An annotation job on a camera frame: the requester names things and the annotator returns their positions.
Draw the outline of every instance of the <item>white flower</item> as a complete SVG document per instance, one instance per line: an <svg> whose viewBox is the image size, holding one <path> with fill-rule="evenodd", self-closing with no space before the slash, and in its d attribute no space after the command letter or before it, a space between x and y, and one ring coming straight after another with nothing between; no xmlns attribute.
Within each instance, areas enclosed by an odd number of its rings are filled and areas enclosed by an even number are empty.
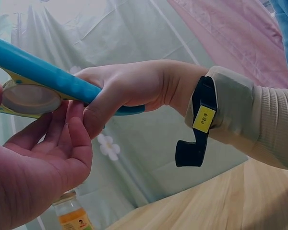
<svg viewBox="0 0 288 230"><path fill-rule="evenodd" d="M73 67L71 67L71 70L69 71L69 73L76 74L77 72L79 72L81 70L82 69L79 66L73 66Z"/></svg>
<svg viewBox="0 0 288 230"><path fill-rule="evenodd" d="M110 136L105 136L99 134L97 136L97 141L100 143L100 151L105 156L109 156L112 161L117 161L119 157L117 154L120 153L120 147L117 144L113 144L113 138Z"/></svg>

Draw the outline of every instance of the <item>roll of tape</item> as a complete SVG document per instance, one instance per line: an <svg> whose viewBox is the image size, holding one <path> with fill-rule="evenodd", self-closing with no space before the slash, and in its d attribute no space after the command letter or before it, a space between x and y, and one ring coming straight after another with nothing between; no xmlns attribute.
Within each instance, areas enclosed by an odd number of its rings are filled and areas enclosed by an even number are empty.
<svg viewBox="0 0 288 230"><path fill-rule="evenodd" d="M61 105L60 95L41 85L7 81L3 85L2 105L15 113L42 115Z"/></svg>

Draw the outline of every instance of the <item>glass bottle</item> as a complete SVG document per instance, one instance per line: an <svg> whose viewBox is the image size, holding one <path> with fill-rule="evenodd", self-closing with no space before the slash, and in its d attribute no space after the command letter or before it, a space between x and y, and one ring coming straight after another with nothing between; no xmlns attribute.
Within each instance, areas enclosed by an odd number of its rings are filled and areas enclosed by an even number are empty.
<svg viewBox="0 0 288 230"><path fill-rule="evenodd" d="M77 200L74 190L64 193L52 205L63 230L94 230L87 212Z"/></svg>

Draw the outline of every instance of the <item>flower pattern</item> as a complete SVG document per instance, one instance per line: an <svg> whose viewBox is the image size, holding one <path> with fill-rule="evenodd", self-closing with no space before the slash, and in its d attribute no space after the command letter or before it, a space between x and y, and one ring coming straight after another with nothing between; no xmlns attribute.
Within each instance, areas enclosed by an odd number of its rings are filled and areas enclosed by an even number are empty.
<svg viewBox="0 0 288 230"><path fill-rule="evenodd" d="M120 153L120 147L117 144L113 144L112 137L99 134L97 141L100 143L100 151L102 154L105 156L108 155L112 161L119 159L118 154Z"/></svg>

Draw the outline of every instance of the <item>wooden table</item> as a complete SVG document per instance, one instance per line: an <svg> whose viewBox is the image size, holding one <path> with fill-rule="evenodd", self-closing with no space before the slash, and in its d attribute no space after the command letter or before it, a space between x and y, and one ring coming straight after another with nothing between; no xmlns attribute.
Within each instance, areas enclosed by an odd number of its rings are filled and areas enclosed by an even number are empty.
<svg viewBox="0 0 288 230"><path fill-rule="evenodd" d="M288 171L255 160L135 209L108 230L287 230Z"/></svg>

